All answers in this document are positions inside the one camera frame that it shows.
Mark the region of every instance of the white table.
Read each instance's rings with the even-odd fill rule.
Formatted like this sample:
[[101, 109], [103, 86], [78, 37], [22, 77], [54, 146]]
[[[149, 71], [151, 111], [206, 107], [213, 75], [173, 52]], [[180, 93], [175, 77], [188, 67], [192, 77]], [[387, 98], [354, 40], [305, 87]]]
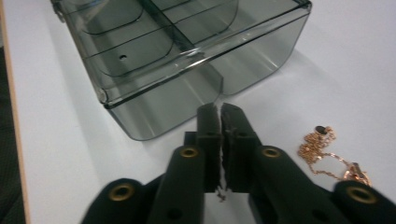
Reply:
[[[334, 180], [310, 174], [296, 152], [315, 126], [333, 126], [338, 139], [326, 151], [358, 162], [396, 202], [396, 2], [313, 2], [287, 63], [218, 103], [242, 107], [264, 144], [285, 149], [326, 189]], [[129, 139], [98, 103], [50, 1], [3, 0], [2, 8], [27, 220], [79, 223], [108, 182], [163, 173], [195, 119], [152, 141]], [[206, 197], [205, 223], [253, 223], [246, 195], [227, 197]]]

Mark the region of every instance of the brass screw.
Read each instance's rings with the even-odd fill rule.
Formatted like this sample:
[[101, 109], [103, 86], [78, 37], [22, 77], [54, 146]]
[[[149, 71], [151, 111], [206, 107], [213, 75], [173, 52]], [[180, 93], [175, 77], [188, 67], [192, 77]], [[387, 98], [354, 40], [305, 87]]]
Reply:
[[374, 196], [374, 194], [367, 189], [348, 187], [346, 188], [346, 193], [353, 200], [360, 203], [376, 203], [377, 201], [377, 198]]
[[186, 147], [180, 151], [180, 155], [184, 158], [193, 158], [198, 156], [198, 150], [193, 147]]
[[280, 152], [274, 148], [265, 148], [262, 150], [262, 155], [270, 158], [277, 158], [280, 156]]
[[128, 183], [119, 184], [109, 193], [108, 198], [114, 202], [121, 202], [131, 198], [134, 195], [134, 186]]

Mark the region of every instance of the gold necklace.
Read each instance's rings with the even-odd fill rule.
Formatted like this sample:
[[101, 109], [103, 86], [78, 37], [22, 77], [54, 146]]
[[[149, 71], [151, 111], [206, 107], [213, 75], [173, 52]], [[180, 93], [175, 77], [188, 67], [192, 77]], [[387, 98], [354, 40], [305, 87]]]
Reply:
[[[309, 166], [309, 170], [314, 175], [328, 175], [337, 180], [355, 180], [371, 187], [371, 181], [365, 172], [361, 171], [361, 168], [356, 162], [348, 162], [343, 158], [335, 155], [334, 153], [324, 153], [323, 149], [328, 147], [329, 144], [335, 140], [336, 135], [332, 127], [317, 126], [313, 133], [309, 133], [304, 137], [305, 144], [300, 145], [298, 155], [305, 160]], [[346, 172], [344, 176], [339, 177], [332, 172], [323, 170], [315, 170], [313, 165], [322, 160], [324, 157], [336, 158], [346, 166]]]

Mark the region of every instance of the transparent plastic box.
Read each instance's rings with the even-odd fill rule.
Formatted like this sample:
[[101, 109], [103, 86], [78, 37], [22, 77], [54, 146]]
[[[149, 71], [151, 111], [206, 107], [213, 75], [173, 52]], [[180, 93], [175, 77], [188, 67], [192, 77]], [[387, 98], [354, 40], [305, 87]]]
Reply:
[[195, 116], [289, 58], [305, 0], [52, 0], [99, 101], [135, 140]]

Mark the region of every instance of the dark floor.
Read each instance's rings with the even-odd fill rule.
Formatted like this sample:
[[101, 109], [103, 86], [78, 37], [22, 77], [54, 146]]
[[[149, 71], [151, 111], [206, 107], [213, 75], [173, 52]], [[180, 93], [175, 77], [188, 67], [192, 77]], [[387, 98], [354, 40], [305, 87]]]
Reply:
[[0, 48], [0, 224], [25, 223], [4, 49]]

